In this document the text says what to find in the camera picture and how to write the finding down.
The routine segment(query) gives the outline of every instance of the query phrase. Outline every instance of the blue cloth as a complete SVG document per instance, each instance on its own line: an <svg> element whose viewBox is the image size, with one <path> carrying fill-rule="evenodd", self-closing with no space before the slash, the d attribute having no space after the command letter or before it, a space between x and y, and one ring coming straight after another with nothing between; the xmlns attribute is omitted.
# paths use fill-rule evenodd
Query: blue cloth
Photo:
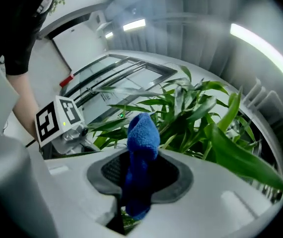
<svg viewBox="0 0 283 238"><path fill-rule="evenodd" d="M130 122L127 140L130 166L121 204L126 206L126 213L135 220L141 220L150 209L153 191L148 166L156 159L159 144L159 132L147 113L139 114Z"/></svg>

